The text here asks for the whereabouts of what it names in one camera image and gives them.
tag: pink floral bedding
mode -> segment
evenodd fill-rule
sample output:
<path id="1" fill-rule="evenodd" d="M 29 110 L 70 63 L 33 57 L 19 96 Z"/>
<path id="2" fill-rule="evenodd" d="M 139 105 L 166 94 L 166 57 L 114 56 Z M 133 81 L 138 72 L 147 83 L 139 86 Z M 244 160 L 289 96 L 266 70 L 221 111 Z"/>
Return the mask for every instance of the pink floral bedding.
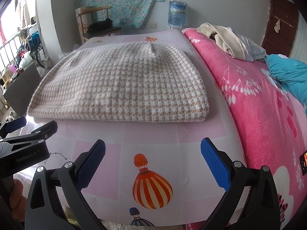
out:
<path id="1" fill-rule="evenodd" d="M 270 167 L 283 228 L 307 194 L 307 175 L 302 175 L 299 163 L 299 156 L 306 151 L 307 120 L 304 116 L 300 121 L 297 118 L 303 107 L 270 76 L 265 64 L 234 59 L 194 29 L 183 33 L 201 55 L 228 103 L 248 167 Z"/>

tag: bottle label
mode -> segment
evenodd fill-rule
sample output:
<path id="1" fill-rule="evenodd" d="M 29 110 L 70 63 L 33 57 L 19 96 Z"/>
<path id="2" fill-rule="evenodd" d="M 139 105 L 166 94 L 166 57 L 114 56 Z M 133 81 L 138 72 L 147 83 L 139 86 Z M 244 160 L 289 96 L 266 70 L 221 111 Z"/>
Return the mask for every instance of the bottle label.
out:
<path id="1" fill-rule="evenodd" d="M 186 6 L 172 4 L 170 10 L 171 10 L 171 13 L 185 14 Z"/>

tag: blue water jug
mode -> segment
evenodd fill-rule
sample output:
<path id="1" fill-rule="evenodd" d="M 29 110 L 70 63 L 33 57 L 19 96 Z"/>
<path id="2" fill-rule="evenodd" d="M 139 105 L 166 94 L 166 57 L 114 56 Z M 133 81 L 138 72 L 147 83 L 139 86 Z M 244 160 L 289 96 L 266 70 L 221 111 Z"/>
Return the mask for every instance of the blue water jug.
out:
<path id="1" fill-rule="evenodd" d="M 184 1 L 169 1 L 168 5 L 168 24 L 170 26 L 185 26 L 185 12 L 188 4 Z"/>

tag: wooden chair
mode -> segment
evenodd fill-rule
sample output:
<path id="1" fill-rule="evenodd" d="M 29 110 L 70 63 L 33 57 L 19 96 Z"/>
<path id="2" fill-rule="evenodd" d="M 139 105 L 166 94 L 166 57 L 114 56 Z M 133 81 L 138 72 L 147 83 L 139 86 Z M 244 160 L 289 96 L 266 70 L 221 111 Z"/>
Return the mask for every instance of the wooden chair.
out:
<path id="1" fill-rule="evenodd" d="M 106 9 L 106 17 L 109 18 L 109 12 L 108 12 L 108 9 L 110 9 L 111 6 L 106 6 L 106 7 L 92 7 L 92 8 L 89 8 L 81 13 L 79 13 L 76 17 L 80 17 L 80 28 L 81 28 L 81 32 L 82 32 L 82 42 L 83 41 L 88 41 L 90 38 L 93 38 L 93 37 L 102 37 L 102 36 L 106 36 L 106 35 L 109 35 L 111 36 L 111 34 L 114 34 L 114 33 L 118 33 L 119 35 L 121 35 L 121 27 L 116 27 L 116 26 L 112 26 L 108 29 L 103 29 L 99 32 L 96 32 L 96 33 L 90 33 L 90 32 L 86 32 L 84 33 L 84 29 L 83 29 L 83 23 L 82 23 L 82 15 L 86 15 L 86 14 L 91 14 L 91 13 L 94 13 L 94 12 L 97 12 L 97 11 L 101 11 L 101 10 L 105 10 Z"/>

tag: checkered blanket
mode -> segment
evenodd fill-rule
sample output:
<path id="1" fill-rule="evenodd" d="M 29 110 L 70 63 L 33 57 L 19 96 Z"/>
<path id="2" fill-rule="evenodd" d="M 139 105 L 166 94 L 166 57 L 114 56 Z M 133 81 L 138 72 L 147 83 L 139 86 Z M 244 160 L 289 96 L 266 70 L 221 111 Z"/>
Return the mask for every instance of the checkered blanket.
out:
<path id="1" fill-rule="evenodd" d="M 74 51 L 42 80 L 28 115 L 53 119 L 203 121 L 202 77 L 171 44 L 111 44 Z"/>

